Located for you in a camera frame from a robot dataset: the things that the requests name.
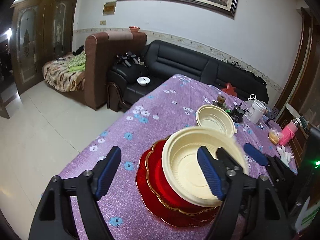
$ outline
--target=red plastic bag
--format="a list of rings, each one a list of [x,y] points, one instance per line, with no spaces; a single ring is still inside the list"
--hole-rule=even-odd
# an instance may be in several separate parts
[[[228,83],[227,84],[227,88],[223,88],[221,89],[223,92],[227,93],[228,95],[231,95],[231,96],[234,96],[234,97],[237,97],[237,93],[235,92],[235,87],[233,87],[231,85],[231,83]]]

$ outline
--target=black leather sofa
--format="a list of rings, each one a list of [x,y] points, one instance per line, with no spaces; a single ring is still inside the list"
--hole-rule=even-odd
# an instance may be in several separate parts
[[[174,74],[182,74],[219,89],[230,82],[238,97],[246,101],[250,94],[268,103],[266,82],[252,72],[171,43],[155,40],[141,52],[145,66],[114,65],[107,73],[108,108],[118,111],[121,105],[129,107]],[[148,76],[150,84],[140,86],[137,78]]]

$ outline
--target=decorative wall border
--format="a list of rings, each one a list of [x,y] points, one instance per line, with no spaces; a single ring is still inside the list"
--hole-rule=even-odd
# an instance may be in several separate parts
[[[73,30],[73,33],[80,34],[80,33],[98,33],[98,32],[106,32],[106,31],[128,31],[127,28],[88,28],[88,29],[79,29],[79,30]],[[146,33],[148,36],[148,40],[162,40],[167,41],[170,43],[174,43],[176,45],[180,45],[182,47],[187,47],[192,50],[199,51],[201,53],[207,54],[209,56],[212,56],[216,59],[223,60],[223,61],[229,61],[233,62],[236,61],[240,65],[241,68],[253,72],[256,76],[261,77],[269,86],[273,87],[276,91],[279,93],[282,92],[283,88],[279,86],[276,82],[274,82],[271,78],[260,72],[259,70],[255,69],[251,65],[248,65],[247,63],[243,62],[242,60],[239,60],[236,57],[233,57],[232,55],[229,55],[221,50],[218,50],[216,48],[204,45],[197,41],[192,41],[186,38],[165,34],[165,33],[159,33],[154,31],[148,31],[148,30],[141,30],[142,32]]]

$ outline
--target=green blanket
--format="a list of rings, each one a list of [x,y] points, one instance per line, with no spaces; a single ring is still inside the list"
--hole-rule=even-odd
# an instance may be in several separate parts
[[[70,59],[67,65],[67,67],[69,68],[69,72],[84,71],[86,59],[87,57],[84,51],[82,51],[79,55]]]

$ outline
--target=metal screw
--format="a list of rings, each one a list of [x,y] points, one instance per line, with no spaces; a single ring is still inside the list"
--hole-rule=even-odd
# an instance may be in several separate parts
[[[53,182],[56,182],[56,181],[58,181],[58,179],[60,179],[60,176],[55,175],[55,176],[52,177],[51,180],[52,180]]]
[[[235,176],[237,173],[234,171],[234,170],[228,170],[227,171],[227,175],[232,177],[232,176]]]
[[[83,172],[83,175],[89,177],[92,174],[92,170],[86,170]]]
[[[263,180],[263,181],[266,181],[266,180],[268,180],[268,177],[266,175],[261,175],[260,179]]]

